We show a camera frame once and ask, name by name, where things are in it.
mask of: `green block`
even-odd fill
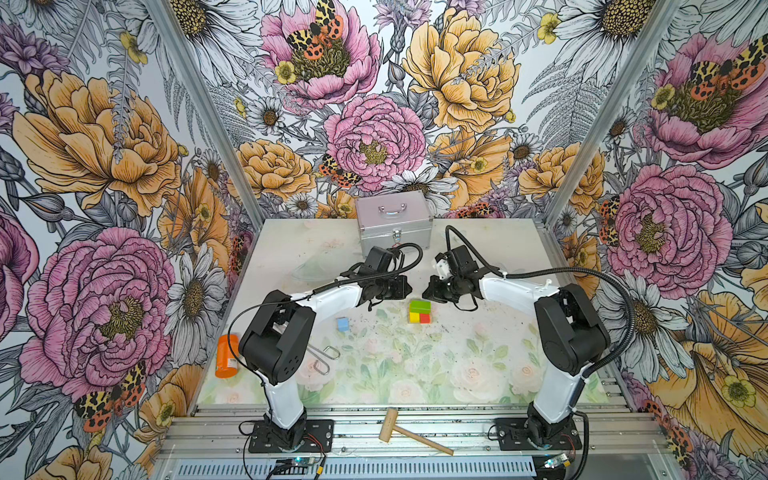
[[[432,304],[425,300],[411,300],[410,311],[414,313],[431,313]]]

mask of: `floral tabletop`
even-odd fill
[[[337,317],[349,318],[349,331],[343,333],[334,318],[316,323],[310,344],[319,349],[332,346],[341,356],[325,359],[330,371],[321,375],[314,366],[315,357],[305,355],[296,373],[305,405],[523,404],[534,398],[546,366],[534,318],[500,303],[480,301],[475,312],[432,303],[432,323],[408,321],[408,303],[426,288],[433,270],[431,258],[445,249],[443,232],[449,222],[488,261],[506,270],[551,266],[532,220],[436,219],[431,248],[408,273],[414,290],[408,299],[381,303],[370,312],[359,306],[339,313]],[[297,280],[299,275],[291,270],[300,265],[306,272],[314,263],[337,258],[337,270],[345,270],[362,258],[357,235],[355,220],[268,220],[243,274],[230,318],[276,288],[295,293],[325,283]],[[502,237],[507,247],[499,250]],[[525,248],[515,248],[517,244]],[[244,331],[250,318],[239,319],[233,333]],[[596,377],[584,389],[581,401],[607,401]],[[264,403],[259,379],[244,369],[230,379],[218,379],[214,368],[209,368],[198,404],[227,403]]]

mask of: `metal post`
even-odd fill
[[[250,184],[245,177],[243,168],[240,166],[237,157],[235,157],[227,129],[224,128],[219,118],[214,101],[210,97],[210,92],[205,85],[203,74],[195,67],[197,60],[193,56],[189,42],[179,26],[176,14],[167,0],[153,0],[145,2],[145,5],[168,54],[173,60],[174,70],[190,92],[190,97],[194,102],[197,113],[203,119],[205,128],[208,129],[208,133],[213,139],[216,149],[219,151],[227,173],[240,193],[243,207],[256,227],[256,233],[258,233],[264,225],[264,215],[259,208],[259,204],[256,202],[255,196],[251,193]]]
[[[594,155],[598,152],[598,147],[605,136],[605,132],[611,127],[616,112],[621,108],[621,103],[629,95],[632,84],[637,80],[640,72],[645,67],[650,54],[658,49],[659,40],[664,29],[669,27],[675,12],[681,4],[680,0],[657,0],[653,9],[651,9],[648,20],[637,37],[637,41],[632,52],[630,52],[627,62],[624,64],[624,68],[618,72],[616,81],[611,86],[608,96],[600,106],[592,127],[587,132],[587,137],[581,142],[581,148],[579,148],[576,154],[571,169],[565,175],[562,185],[558,188],[558,192],[545,212],[544,219],[547,228],[551,229],[554,226],[558,215],[576,190],[581,177],[587,171]]]

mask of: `case lid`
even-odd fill
[[[427,200],[420,190],[358,197],[356,202],[361,231],[383,230],[393,225],[413,229],[430,220]]]

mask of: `wall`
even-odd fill
[[[354,217],[355,197],[406,190],[436,216],[541,216],[653,4],[172,2],[253,192],[279,218]],[[339,20],[313,40],[317,5]],[[581,185],[582,213],[603,195],[604,162]]]
[[[0,476],[147,478],[253,228],[141,4],[0,13]]]
[[[605,132],[598,206],[574,196],[555,225],[571,265],[611,273],[632,295],[637,333],[622,376],[690,478],[768,478],[766,11],[746,1],[680,8],[672,25],[685,29]],[[745,50],[754,70],[722,69]],[[618,341],[621,299],[579,280]]]

